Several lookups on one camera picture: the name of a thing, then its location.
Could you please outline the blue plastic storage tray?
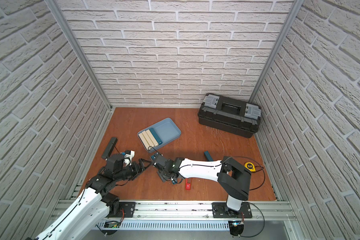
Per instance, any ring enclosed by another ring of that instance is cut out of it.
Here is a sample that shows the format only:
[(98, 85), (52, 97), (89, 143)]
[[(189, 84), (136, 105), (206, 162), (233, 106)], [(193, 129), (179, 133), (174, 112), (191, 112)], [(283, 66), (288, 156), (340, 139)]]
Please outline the blue plastic storage tray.
[(166, 118), (164, 120), (161, 120), (158, 123), (155, 123), (145, 129), (139, 131), (138, 134), (142, 133), (143, 131), (149, 130), (150, 128), (155, 129), (155, 131), (157, 132), (157, 134), (159, 135), (159, 137), (161, 138), (163, 143), (161, 145), (158, 145), (157, 147), (149, 147), (149, 150), (148, 150), (149, 153), (155, 152), (155, 150), (158, 150), (158, 149), (168, 145), (169, 143), (173, 142), (174, 140), (178, 139), (181, 136), (181, 130), (177, 127), (177, 125), (173, 122), (173, 120), (171, 118)]

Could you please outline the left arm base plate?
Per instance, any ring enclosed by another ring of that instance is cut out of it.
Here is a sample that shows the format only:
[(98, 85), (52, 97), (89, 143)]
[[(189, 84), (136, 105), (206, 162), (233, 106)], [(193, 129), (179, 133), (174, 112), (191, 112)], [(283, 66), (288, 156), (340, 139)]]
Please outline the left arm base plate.
[(115, 206), (115, 218), (132, 218), (134, 216), (136, 202), (119, 202)]

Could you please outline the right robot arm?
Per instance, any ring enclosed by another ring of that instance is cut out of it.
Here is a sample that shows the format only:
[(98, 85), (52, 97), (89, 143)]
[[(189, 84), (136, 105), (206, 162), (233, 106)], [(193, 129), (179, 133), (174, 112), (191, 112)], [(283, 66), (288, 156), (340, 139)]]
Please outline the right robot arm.
[(203, 162), (187, 158), (171, 160), (156, 153), (151, 159), (163, 182), (198, 178), (219, 183), (228, 193), (226, 208), (231, 211), (239, 212), (242, 202), (249, 199), (252, 173), (232, 157)]

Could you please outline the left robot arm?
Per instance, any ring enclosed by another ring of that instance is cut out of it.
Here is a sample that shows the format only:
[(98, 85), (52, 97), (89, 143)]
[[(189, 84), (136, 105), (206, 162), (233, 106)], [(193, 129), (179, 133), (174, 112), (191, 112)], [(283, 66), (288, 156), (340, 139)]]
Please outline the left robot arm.
[(152, 165), (151, 161), (133, 161), (133, 151), (107, 158), (106, 165), (86, 184), (78, 198), (36, 240), (81, 240), (101, 220), (126, 216), (120, 198), (111, 193), (119, 182), (135, 180)]

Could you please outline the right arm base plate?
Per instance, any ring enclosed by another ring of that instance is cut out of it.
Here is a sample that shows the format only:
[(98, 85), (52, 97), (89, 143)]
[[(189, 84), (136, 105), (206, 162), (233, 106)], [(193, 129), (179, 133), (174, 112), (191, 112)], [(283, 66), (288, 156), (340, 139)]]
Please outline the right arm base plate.
[(224, 202), (213, 202), (212, 210), (214, 218), (231, 218), (231, 219), (251, 219), (253, 217), (250, 204), (242, 202), (241, 209), (237, 212), (227, 207)]

